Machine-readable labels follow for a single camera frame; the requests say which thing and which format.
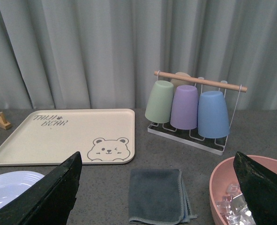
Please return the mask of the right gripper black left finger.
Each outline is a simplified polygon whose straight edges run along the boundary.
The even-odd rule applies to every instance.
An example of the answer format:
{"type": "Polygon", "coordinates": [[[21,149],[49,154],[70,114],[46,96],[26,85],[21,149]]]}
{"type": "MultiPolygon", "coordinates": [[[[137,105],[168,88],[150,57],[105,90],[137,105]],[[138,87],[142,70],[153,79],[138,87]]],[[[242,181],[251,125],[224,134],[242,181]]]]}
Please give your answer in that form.
{"type": "Polygon", "coordinates": [[[0,209],[0,225],[65,225],[76,202],[82,157],[75,152],[0,209]]]}

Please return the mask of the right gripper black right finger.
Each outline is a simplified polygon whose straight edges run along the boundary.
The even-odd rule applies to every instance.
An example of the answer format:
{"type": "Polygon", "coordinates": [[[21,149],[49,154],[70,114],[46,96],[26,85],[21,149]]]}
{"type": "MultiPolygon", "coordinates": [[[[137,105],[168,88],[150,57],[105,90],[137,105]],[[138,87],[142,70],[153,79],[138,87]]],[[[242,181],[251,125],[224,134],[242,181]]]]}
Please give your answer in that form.
{"type": "Polygon", "coordinates": [[[233,168],[255,223],[277,225],[277,174],[239,151],[233,168]]]}

